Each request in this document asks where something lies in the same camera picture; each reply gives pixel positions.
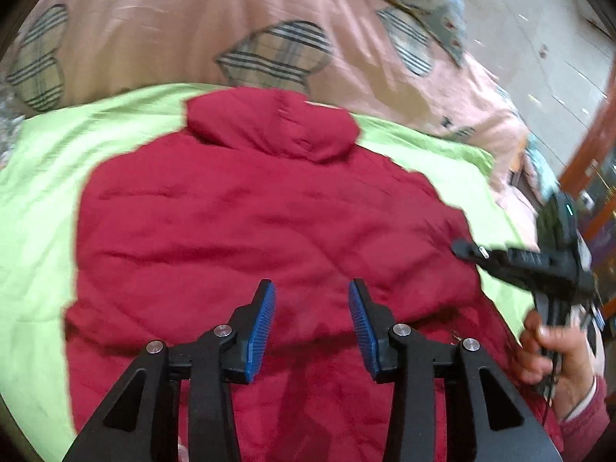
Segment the red quilted padded coat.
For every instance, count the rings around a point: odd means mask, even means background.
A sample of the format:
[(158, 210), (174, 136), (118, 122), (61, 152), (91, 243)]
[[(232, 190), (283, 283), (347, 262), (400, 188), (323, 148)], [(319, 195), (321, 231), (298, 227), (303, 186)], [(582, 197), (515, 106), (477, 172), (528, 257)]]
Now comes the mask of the red quilted padded coat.
[(238, 461), (385, 461), (393, 384), (364, 366), (351, 281), (431, 341), (477, 340), (516, 378), (516, 337), (451, 244), (465, 213), (421, 173), (359, 146), (355, 119), (297, 92), (190, 99), (180, 131), (100, 164), (82, 191), (67, 360), (77, 436), (148, 342), (197, 340), (276, 288), (255, 380), (231, 385)]

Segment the lime green bed sheet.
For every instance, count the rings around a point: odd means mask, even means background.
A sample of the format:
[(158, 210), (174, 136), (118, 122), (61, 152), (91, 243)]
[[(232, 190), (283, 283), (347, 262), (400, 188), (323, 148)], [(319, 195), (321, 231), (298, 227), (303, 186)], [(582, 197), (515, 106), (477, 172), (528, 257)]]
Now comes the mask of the lime green bed sheet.
[[(74, 230), (91, 170), (177, 131), (186, 101), (211, 85), (157, 85), (25, 120), (1, 173), (1, 395), (46, 461), (63, 458), (75, 433), (69, 402), (64, 312), (73, 298)], [(534, 212), (515, 190), (494, 191), (485, 151), (360, 115), (361, 146), (423, 173), (461, 209), (473, 238), (531, 246)]]

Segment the floral ruffled pillow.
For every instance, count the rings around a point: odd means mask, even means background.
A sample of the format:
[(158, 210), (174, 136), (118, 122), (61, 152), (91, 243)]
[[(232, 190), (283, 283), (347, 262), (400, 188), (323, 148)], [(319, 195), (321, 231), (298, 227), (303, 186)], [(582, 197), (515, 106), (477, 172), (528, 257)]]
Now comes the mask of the floral ruffled pillow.
[(2, 84), (0, 88), (0, 166), (5, 168), (17, 146), (25, 119), (23, 107), (13, 88)]

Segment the pink duvet with plaid hearts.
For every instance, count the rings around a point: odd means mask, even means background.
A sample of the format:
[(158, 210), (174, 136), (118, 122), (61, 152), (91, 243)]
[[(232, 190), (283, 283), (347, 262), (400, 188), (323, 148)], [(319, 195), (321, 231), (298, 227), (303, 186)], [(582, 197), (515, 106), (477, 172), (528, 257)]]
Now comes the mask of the pink duvet with plaid hearts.
[(492, 73), (387, 0), (38, 0), (1, 78), (28, 114), (176, 82), (295, 91), (484, 149), (496, 192), (528, 134)]

